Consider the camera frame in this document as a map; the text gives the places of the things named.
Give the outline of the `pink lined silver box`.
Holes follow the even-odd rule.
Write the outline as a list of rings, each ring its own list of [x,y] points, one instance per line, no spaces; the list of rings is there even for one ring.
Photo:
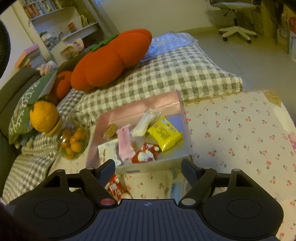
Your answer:
[[[159,118],[165,117],[175,127],[182,138],[166,151],[152,157],[149,151],[140,154],[141,163],[133,163],[131,159],[122,160],[119,156],[117,135],[109,137],[109,127],[119,131],[124,126],[129,128],[130,144],[138,152],[145,144],[157,144],[157,140],[148,133],[148,129]],[[114,159],[116,173],[140,173],[172,168],[180,168],[181,161],[191,159],[191,144],[186,118],[180,94],[177,90],[155,95],[117,107],[100,115],[90,142],[86,165],[99,167],[108,159]]]

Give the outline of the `white bookshelf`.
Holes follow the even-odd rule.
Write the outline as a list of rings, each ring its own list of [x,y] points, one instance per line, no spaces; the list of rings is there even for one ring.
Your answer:
[[[105,39],[90,1],[15,1],[12,8],[45,61],[65,62],[61,52],[76,39],[86,48]]]

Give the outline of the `small red candy packet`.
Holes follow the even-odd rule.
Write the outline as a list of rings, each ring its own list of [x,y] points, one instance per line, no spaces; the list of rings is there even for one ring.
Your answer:
[[[146,163],[155,161],[162,152],[161,148],[156,144],[144,143],[132,158],[132,163]]]

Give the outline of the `yellow beef-flavour pastry packet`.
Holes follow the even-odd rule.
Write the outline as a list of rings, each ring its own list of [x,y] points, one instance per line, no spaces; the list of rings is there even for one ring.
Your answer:
[[[110,125],[108,125],[106,131],[104,132],[103,137],[105,139],[111,139],[115,136],[117,130],[118,126],[114,123],[111,123]]]

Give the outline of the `glass jar with kumquats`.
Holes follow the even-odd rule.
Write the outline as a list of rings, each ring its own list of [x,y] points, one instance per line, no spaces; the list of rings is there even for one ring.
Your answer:
[[[62,157],[75,160],[88,146],[90,130],[76,120],[74,115],[69,114],[65,118],[59,116],[55,126],[45,135],[55,138],[56,147]]]

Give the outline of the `grey checked quilt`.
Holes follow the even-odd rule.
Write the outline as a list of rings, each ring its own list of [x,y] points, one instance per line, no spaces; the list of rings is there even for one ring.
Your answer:
[[[58,104],[66,118],[73,114],[94,125],[108,110],[178,90],[184,101],[218,97],[243,90],[242,79],[219,68],[188,33],[167,33],[153,39],[156,56],[123,73],[114,83],[90,93],[71,90]],[[56,159],[53,138],[38,134],[31,148],[19,150],[1,137],[1,202],[8,204],[40,184]]]

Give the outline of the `large red candy packet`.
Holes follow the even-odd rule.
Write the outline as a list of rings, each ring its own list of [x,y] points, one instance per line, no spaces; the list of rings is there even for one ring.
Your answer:
[[[119,203],[121,199],[132,199],[130,193],[124,188],[117,175],[113,175],[106,184],[107,192]]]

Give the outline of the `green snowflake pillow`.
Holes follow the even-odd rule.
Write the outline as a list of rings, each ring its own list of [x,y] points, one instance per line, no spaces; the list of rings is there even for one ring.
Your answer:
[[[30,121],[30,110],[35,102],[51,92],[56,75],[56,70],[44,75],[32,84],[20,98],[9,124],[10,144],[16,144],[22,139],[22,135],[26,135],[32,131],[33,126]]]

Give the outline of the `cherry print tablecloth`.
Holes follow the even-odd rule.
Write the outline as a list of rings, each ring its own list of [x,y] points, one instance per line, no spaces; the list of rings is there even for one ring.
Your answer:
[[[295,126],[272,91],[246,91],[182,102],[191,160],[220,173],[241,169],[283,208],[279,240],[295,240]],[[89,146],[77,160],[58,156],[52,170],[87,167]],[[117,174],[135,199],[180,200],[189,190],[181,168]]]

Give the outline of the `white office chair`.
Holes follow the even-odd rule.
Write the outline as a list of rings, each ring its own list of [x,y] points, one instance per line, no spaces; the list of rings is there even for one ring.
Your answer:
[[[245,29],[243,27],[240,27],[237,19],[237,12],[238,11],[255,11],[256,10],[256,5],[249,4],[249,3],[242,3],[238,1],[234,2],[225,2],[225,1],[220,1],[218,3],[212,4],[210,3],[210,6],[213,8],[218,8],[220,10],[227,10],[227,12],[224,14],[224,16],[227,16],[227,14],[232,11],[234,13],[234,25],[232,27],[228,28],[220,28],[219,29],[219,34],[222,36],[222,39],[224,42],[228,41],[228,38],[238,34],[241,37],[243,37],[248,44],[251,44],[251,38],[250,36],[253,36],[254,38],[258,38],[258,35],[251,30]]]

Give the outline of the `small orange pumpkin cushion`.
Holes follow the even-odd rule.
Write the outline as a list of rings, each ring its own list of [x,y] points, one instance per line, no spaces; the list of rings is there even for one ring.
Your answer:
[[[48,101],[55,106],[70,92],[71,90],[71,71],[63,71],[57,75],[51,92],[49,93]]]

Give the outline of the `white snack packet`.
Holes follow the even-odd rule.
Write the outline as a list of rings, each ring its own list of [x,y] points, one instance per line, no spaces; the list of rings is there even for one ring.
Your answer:
[[[115,166],[120,166],[122,161],[118,152],[118,139],[110,140],[103,144],[98,145],[98,154],[100,165],[112,159],[115,162]]]

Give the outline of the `pink wrapped snack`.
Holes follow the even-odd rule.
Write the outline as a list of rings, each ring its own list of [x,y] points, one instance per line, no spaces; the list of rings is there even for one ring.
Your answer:
[[[118,153],[121,161],[132,159],[135,155],[134,148],[130,140],[130,124],[119,128],[117,131]]]

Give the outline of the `large orange pumpkin cushion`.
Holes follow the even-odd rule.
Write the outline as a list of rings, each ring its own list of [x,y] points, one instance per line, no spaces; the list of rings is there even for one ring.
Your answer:
[[[110,84],[144,58],[151,42],[149,30],[134,29],[98,44],[76,64],[70,78],[72,88],[90,91]]]

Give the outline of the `clear barcode cake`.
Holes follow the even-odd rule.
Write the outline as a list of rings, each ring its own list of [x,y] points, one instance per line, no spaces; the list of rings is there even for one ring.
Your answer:
[[[154,109],[148,109],[144,112],[143,116],[137,123],[137,125],[133,128],[131,131],[131,136],[133,138],[136,137],[143,137],[149,125],[160,115],[159,111],[156,111]]]

